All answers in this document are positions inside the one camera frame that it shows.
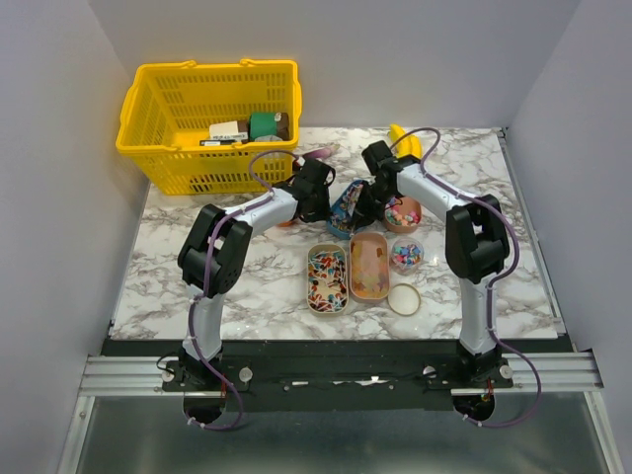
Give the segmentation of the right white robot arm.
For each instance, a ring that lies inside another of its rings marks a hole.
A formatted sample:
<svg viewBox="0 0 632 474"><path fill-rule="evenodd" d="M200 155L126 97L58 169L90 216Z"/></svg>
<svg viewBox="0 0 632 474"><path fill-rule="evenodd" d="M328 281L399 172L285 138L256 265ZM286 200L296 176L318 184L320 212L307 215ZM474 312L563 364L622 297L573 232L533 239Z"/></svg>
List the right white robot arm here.
<svg viewBox="0 0 632 474"><path fill-rule="evenodd" d="M383 140L368 145L361 157L373 183L360 192L353 220L367 223L383 213L394 197L411 198L429 210L445 229L444 253L458 277L461 330L454 363L456 379L474 387L501 365L495 334L495 283L509 274L506 259L519 260L515 233L492 195L474 196L430 173L412 155L397 158Z"/></svg>

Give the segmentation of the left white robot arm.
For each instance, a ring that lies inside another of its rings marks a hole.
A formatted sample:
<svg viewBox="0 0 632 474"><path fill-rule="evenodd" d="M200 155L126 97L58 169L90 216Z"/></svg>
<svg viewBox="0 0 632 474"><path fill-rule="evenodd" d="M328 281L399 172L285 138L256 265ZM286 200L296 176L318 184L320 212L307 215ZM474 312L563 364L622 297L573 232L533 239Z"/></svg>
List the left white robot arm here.
<svg viewBox="0 0 632 474"><path fill-rule="evenodd" d="M227 292L242 274L251 240L294 219L325 221L336 171L306 158L287 180L264 183L263 195L232 207L204 206L178 256L190 309L183 340L185 377L198 390L211 388L219 375L213 360L221 351L220 326Z"/></svg>

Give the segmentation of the clear plastic jar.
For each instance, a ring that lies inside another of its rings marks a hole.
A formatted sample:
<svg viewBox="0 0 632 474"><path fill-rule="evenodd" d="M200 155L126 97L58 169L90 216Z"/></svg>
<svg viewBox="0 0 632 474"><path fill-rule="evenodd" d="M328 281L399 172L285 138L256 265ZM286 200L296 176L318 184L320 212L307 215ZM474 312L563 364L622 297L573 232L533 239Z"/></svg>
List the clear plastic jar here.
<svg viewBox="0 0 632 474"><path fill-rule="evenodd" d="M424 254L424 247L418 240L410 237L399 238L391 246L391 266L398 273L411 273L423 262Z"/></svg>

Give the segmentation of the blue tray swirl lollipops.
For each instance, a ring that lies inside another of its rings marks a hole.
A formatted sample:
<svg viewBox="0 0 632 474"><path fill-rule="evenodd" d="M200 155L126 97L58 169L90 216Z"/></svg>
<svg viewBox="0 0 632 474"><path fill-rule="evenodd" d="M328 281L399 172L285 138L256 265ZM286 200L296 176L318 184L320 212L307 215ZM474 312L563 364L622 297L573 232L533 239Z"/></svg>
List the blue tray swirl lollipops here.
<svg viewBox="0 0 632 474"><path fill-rule="evenodd" d="M351 182L332 204L326 228L335 237L350 240L357 233L350 231L350 215L353 213L355 205L359 202L360 193L366 183L368 183L366 180Z"/></svg>

